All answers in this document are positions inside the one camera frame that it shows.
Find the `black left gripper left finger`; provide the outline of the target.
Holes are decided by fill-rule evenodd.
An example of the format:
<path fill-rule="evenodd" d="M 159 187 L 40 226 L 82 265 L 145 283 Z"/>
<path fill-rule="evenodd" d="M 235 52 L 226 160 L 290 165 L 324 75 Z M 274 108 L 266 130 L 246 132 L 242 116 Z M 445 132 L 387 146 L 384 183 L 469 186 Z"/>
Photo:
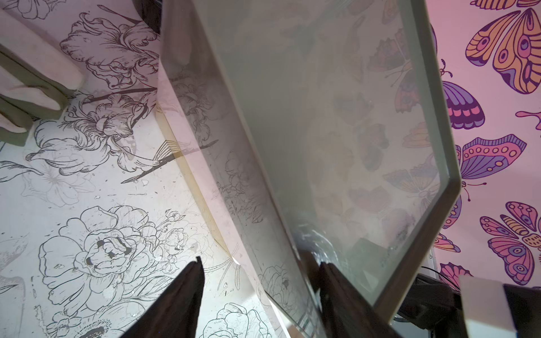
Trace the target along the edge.
<path fill-rule="evenodd" d="M 195 337 L 204 284 L 204 267 L 198 256 L 184 267 L 122 338 Z"/>

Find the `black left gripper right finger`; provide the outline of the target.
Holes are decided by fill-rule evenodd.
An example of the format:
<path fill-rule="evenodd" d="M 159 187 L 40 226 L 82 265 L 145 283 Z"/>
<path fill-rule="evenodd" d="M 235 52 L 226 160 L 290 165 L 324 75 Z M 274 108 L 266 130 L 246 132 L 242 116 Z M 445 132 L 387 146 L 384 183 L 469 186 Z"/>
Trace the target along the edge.
<path fill-rule="evenodd" d="M 398 337 L 332 263 L 318 270 L 325 333 L 332 338 Z"/>

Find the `grey three-drawer storage box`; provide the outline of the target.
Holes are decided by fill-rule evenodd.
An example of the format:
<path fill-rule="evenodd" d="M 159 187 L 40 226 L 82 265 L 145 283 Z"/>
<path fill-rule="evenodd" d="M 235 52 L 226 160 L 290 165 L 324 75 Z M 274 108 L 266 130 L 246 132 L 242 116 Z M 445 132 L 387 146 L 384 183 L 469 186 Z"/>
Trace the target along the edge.
<path fill-rule="evenodd" d="M 226 242 L 305 337 L 321 263 L 390 323 L 459 196 L 425 1 L 165 1 L 161 63 Z"/>

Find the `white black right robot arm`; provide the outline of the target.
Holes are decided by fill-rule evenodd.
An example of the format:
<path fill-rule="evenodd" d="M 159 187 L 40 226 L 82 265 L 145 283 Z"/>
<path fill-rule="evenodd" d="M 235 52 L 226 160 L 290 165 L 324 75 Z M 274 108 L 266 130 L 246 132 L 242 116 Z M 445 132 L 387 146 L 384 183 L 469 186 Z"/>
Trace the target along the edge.
<path fill-rule="evenodd" d="M 431 337 L 539 337 L 540 289 L 462 275 L 419 274 L 397 313 Z"/>

